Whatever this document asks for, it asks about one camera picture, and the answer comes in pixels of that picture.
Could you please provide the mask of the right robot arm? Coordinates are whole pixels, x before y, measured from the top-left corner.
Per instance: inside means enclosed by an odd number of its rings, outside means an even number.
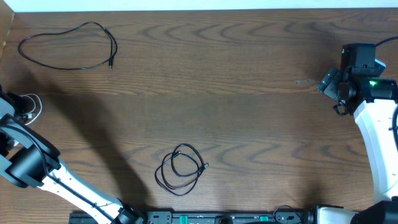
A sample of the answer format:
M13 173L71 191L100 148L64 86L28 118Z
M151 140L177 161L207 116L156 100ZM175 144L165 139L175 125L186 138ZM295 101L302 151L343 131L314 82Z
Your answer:
M317 89L335 100L340 116L351 115L366 146L374 205L354 212L316 205L304 223L397 223L397 83L381 78L385 64L376 59L376 44L346 44L340 68L331 68Z

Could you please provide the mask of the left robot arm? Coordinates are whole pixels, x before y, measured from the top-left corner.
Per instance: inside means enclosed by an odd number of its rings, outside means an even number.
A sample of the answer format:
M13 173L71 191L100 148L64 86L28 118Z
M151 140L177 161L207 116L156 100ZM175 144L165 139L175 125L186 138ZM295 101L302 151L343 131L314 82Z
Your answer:
M39 188L69 201L97 223L145 223L147 217L72 172L59 150L30 129L28 101L1 93L1 176L20 188Z

